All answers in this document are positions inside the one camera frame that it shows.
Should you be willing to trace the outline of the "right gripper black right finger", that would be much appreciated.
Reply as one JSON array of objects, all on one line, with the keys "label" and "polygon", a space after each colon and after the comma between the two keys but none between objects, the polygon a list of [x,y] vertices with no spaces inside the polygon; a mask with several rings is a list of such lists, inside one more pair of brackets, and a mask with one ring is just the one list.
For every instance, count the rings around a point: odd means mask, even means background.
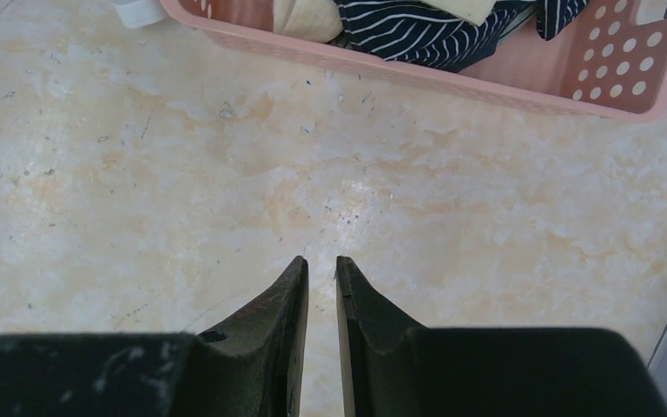
[{"label": "right gripper black right finger", "polygon": [[336,261],[348,416],[667,416],[637,351],[603,328],[429,328]]}]

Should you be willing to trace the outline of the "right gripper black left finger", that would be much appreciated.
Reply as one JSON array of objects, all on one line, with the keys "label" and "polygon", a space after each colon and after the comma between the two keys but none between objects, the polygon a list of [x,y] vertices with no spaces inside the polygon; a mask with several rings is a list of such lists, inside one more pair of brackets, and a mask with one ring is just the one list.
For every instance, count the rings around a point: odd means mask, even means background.
[{"label": "right gripper black left finger", "polygon": [[295,416],[308,265],[195,333],[0,334],[0,416]]}]

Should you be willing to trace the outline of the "navy white striped underwear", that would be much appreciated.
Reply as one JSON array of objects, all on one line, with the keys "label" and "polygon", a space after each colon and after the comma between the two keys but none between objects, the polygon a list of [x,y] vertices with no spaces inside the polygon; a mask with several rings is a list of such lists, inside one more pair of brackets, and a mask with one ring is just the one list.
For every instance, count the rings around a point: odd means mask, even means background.
[{"label": "navy white striped underwear", "polygon": [[497,1],[482,24],[422,1],[337,1],[343,32],[353,50],[385,61],[458,73],[492,56],[531,20],[545,41],[574,21],[587,1]]}]

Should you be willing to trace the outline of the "navy underwear beige waistband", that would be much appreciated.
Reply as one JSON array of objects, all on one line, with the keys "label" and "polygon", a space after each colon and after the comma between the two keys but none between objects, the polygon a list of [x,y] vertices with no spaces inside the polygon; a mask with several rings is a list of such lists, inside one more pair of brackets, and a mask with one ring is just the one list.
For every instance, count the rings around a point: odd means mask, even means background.
[{"label": "navy underwear beige waistband", "polygon": [[331,0],[274,0],[273,33],[328,43],[343,31],[337,5]]}]

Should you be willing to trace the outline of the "black underwear beige waistband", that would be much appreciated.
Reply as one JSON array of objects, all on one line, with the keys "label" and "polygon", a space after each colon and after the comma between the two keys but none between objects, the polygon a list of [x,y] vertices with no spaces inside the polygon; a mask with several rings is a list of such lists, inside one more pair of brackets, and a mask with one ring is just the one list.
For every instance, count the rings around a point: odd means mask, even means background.
[{"label": "black underwear beige waistband", "polygon": [[485,22],[496,2],[496,0],[423,0],[423,3],[475,26]]}]

